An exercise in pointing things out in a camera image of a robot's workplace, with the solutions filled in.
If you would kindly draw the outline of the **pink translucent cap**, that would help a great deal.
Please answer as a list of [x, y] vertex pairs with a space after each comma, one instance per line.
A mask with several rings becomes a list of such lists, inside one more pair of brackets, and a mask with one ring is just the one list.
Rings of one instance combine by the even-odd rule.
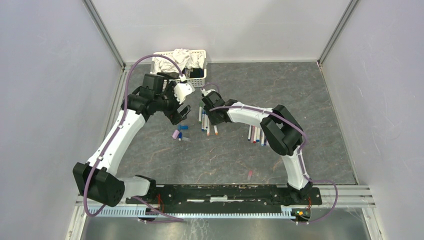
[[250, 181], [250, 180], [252, 179], [252, 175], [253, 175], [253, 171], [252, 171], [252, 170], [250, 170], [250, 171], [248, 172], [248, 176], [247, 176], [247, 180], [248, 180], [248, 181]]

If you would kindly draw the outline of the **blue capped marker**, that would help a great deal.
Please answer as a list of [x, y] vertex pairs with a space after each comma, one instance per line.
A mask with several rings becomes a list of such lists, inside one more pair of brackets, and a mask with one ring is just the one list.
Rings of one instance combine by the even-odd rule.
[[265, 145], [265, 135], [263, 131], [260, 132], [260, 145], [261, 146]]

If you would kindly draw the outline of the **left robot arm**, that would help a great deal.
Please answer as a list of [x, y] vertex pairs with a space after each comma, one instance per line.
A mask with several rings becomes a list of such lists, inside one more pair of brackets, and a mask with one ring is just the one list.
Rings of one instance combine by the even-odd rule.
[[188, 81], [169, 79], [162, 73], [145, 74], [141, 86], [123, 100], [118, 118], [100, 147], [85, 163], [73, 167], [79, 194], [108, 207], [133, 196], [145, 204], [153, 203], [157, 198], [155, 180], [140, 175], [117, 178], [119, 165], [135, 135], [154, 113], [162, 112], [173, 125], [185, 120], [191, 107], [178, 109], [194, 91]]

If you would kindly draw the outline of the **pink highlighter cap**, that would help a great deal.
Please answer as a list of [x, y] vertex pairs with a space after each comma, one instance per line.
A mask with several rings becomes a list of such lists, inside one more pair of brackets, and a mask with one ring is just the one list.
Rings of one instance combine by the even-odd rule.
[[178, 139], [179, 138], [179, 135], [180, 135], [180, 131], [179, 130], [175, 130], [174, 132], [173, 132], [173, 134], [172, 134], [172, 138], [173, 139]]

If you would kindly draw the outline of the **pink thin marker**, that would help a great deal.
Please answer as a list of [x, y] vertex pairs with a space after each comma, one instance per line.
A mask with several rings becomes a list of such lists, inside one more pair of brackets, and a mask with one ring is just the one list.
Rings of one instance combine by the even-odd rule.
[[251, 127], [251, 133], [250, 133], [250, 142], [255, 144], [256, 143], [256, 127]]

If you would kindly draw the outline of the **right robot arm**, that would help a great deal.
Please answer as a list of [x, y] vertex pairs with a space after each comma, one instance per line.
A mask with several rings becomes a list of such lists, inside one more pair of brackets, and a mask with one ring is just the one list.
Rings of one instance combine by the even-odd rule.
[[213, 125], [242, 123], [262, 130], [270, 148], [283, 160], [289, 199], [295, 204], [302, 204], [309, 198], [313, 184], [303, 160], [307, 137], [285, 106], [259, 108], [234, 99], [224, 101], [213, 89], [202, 91], [202, 101]]

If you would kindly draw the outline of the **orange capped marker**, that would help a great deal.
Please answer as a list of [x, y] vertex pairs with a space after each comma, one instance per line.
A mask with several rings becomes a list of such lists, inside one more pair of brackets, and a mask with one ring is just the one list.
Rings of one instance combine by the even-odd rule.
[[205, 129], [206, 129], [206, 135], [209, 136], [210, 135], [210, 123], [209, 123], [208, 119], [205, 121]]

